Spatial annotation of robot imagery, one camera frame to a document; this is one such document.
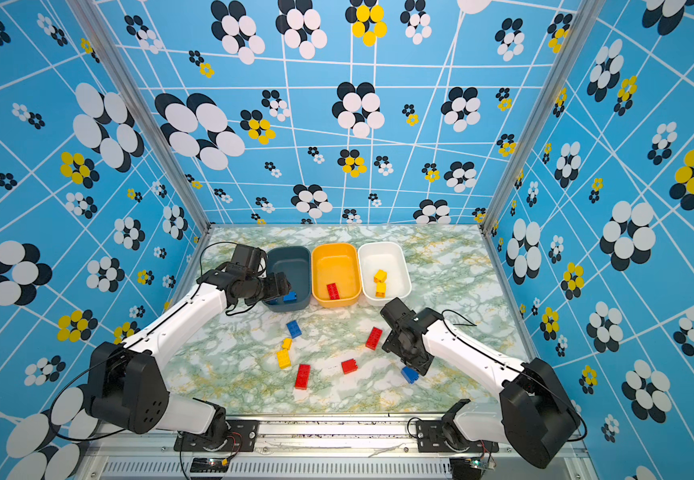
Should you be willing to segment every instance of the green marble surface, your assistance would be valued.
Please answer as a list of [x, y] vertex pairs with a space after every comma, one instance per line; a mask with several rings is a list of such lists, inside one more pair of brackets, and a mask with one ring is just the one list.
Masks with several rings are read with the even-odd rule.
[[[403, 247], [413, 291], [409, 308], [451, 309], [477, 324], [462, 330], [510, 356], [527, 359], [476, 226], [260, 226], [217, 227], [212, 242], [229, 240], [269, 251], [276, 246], [347, 242], [356, 247], [395, 241]], [[204, 268], [227, 260], [233, 245], [212, 246]], [[459, 370], [436, 359], [427, 376], [410, 385], [394, 355], [365, 347], [376, 326], [389, 328], [361, 295], [358, 303], [322, 308], [311, 299], [304, 310], [270, 312], [257, 305], [242, 315], [219, 315], [172, 358], [163, 373], [169, 390], [227, 408], [231, 415], [259, 413], [444, 412], [460, 398], [493, 408], [497, 400]], [[451, 313], [447, 318], [460, 323]], [[290, 350], [292, 367], [280, 370], [276, 352], [296, 320], [302, 336]], [[341, 363], [358, 371], [344, 375]], [[299, 363], [312, 366], [309, 388], [294, 389]]]

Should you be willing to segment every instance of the cable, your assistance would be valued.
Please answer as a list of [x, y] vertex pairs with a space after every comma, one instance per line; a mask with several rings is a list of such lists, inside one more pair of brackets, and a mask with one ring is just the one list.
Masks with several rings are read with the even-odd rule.
[[[444, 312], [454, 312], [454, 310], [443, 310], [443, 311], [444, 311]], [[459, 315], [461, 318], [464, 318], [465, 320], [467, 320], [468, 322], [470, 322], [470, 320], [466, 319], [461, 313], [458, 313], [458, 312], [454, 312], [454, 313], [456, 313], [456, 314]], [[555, 398], [556, 398], [561, 404], [563, 404], [563, 406], [565, 406], [570, 412], [573, 412], [575, 416], [579, 417], [579, 420], [581, 421], [582, 426], [584, 427], [584, 433], [582, 434], [582, 436], [579, 436], [579, 437], [576, 437], [576, 438], [569, 438], [569, 439], [567, 440], [567, 442], [580, 442], [581, 440], [584, 440], [585, 437], [587, 437], [587, 434], [588, 434], [588, 427], [587, 427], [587, 423], [584, 421], [584, 418], [582, 418], [582, 416], [579, 415], [579, 413], [577, 413], [576, 408], [573, 408], [572, 406], [568, 405], [568, 404], [565, 402], [565, 400], [563, 400], [563, 398], [561, 398], [560, 396], [558, 396], [557, 393], [555, 393], [555, 392], [553, 392], [551, 389], [547, 388], [543, 383], [537, 382], [535, 379], [533, 379], [531, 376], [527, 375], [526, 373], [521, 372], [520, 370], [515, 370], [514, 368], [512, 368], [512, 367], [509, 366], [509, 365], [507, 365], [506, 363], [500, 362], [499, 360], [496, 360], [494, 357], [488, 355], [486, 352], [483, 352], [482, 350], [478, 349], [477, 347], [472, 346], [472, 345], [470, 345], [469, 343], [467, 343], [466, 341], [462, 340], [462, 339], [459, 338], [453, 331], [451, 331], [451, 328], [448, 326], [448, 322], [445, 321], [445, 319], [443, 319], [443, 325], [445, 325], [445, 328], [448, 330], [448, 332], [451, 333], [457, 340], [459, 340], [460, 342], [464, 343], [465, 345], [467, 345], [468, 347], [470, 347], [470, 348], [473, 349], [474, 351], [477, 351], [477, 352], [480, 353], [481, 355], [485, 356], [487, 359], [492, 360], [493, 362], [496, 362], [496, 363], [498, 363], [499, 365], [501, 365], [501, 366], [503, 366], [503, 367], [505, 367], [505, 368], [507, 368], [507, 369], [509, 369], [509, 370], [512, 370], [513, 372], [515, 372], [515, 373], [517, 373], [517, 374], [519, 374], [519, 375], [523, 375], [523, 376], [526, 377], [527, 379], [531, 380], [531, 381], [532, 381], [532, 384], [539, 385], [541, 388], [543, 388], [543, 389], [546, 390], [549, 394], [551, 394], [553, 397], [555, 397]]]

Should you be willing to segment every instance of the lego brick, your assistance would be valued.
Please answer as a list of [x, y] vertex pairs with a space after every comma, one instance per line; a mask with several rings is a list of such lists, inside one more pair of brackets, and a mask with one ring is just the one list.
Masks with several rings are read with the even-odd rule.
[[419, 379], [419, 373], [417, 373], [416, 370], [408, 366], [403, 367], [403, 370], [401, 370], [401, 374], [408, 383], [416, 382]]
[[381, 330], [374, 327], [373, 330], [371, 330], [371, 334], [369, 335], [369, 339], [365, 341], [365, 346], [367, 346], [371, 350], [376, 350], [376, 346], [379, 344], [380, 338], [381, 338]]
[[339, 300], [339, 290], [336, 288], [336, 283], [329, 283], [325, 288], [328, 289], [331, 300]]
[[285, 324], [289, 328], [289, 333], [291, 334], [291, 338], [296, 338], [297, 336], [302, 335], [302, 331], [299, 329], [299, 324], [295, 321], [288, 322]]
[[296, 373], [296, 383], [294, 384], [294, 388], [306, 390], [307, 383], [309, 383], [309, 365], [299, 365], [299, 371]]
[[278, 352], [278, 365], [280, 366], [280, 370], [287, 369], [291, 366], [288, 350], [280, 350]]
[[355, 359], [347, 360], [345, 362], [342, 362], [342, 371], [346, 374], [352, 373], [355, 370], [358, 369], [358, 363], [355, 361]]

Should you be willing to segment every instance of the yellow lego brick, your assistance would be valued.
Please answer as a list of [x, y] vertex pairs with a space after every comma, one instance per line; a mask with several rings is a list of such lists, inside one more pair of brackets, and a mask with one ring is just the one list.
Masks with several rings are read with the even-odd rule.
[[291, 366], [288, 350], [280, 350], [278, 352], [278, 365], [280, 365], [280, 370], [287, 369]]

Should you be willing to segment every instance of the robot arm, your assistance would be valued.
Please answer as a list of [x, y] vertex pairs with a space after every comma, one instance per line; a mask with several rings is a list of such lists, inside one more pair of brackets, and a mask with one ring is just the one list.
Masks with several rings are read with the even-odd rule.
[[506, 356], [449, 326], [440, 313], [425, 308], [416, 314], [397, 298], [381, 316], [391, 328], [384, 351], [423, 376], [439, 356], [499, 399], [501, 421], [478, 413], [468, 399], [448, 410], [442, 429], [452, 448], [467, 449], [477, 440], [509, 442], [526, 461], [545, 468], [579, 427], [580, 417], [546, 362]]

